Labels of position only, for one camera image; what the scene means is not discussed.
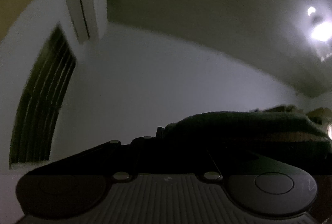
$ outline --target ceiling light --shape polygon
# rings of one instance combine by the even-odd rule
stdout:
[[[312,13],[315,13],[316,12],[316,9],[314,7],[310,7],[308,9],[308,16],[310,16]]]
[[[311,37],[319,41],[327,41],[332,37],[332,23],[325,21],[317,25],[313,29]]]

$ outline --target robotic device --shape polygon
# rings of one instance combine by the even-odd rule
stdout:
[[[302,169],[235,148],[109,141],[37,168],[17,184],[19,223],[297,223],[317,195]]]

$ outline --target light bulb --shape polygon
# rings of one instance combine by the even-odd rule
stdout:
[[[314,8],[314,7],[310,7],[309,9],[308,9],[308,16],[310,16],[312,13],[315,13],[316,12],[316,9]]]
[[[327,41],[332,37],[332,23],[325,21],[317,25],[313,29],[311,37],[315,40]]]

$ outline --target ceiling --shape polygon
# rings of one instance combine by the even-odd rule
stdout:
[[[332,90],[332,58],[315,52],[310,6],[332,21],[332,0],[108,0],[108,16],[217,49],[315,97]]]

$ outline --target silver screw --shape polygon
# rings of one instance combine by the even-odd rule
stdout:
[[[126,172],[117,172],[113,174],[113,177],[116,180],[127,180],[129,178],[129,174]]]
[[[204,177],[207,180],[217,180],[222,178],[222,176],[217,172],[206,172]]]

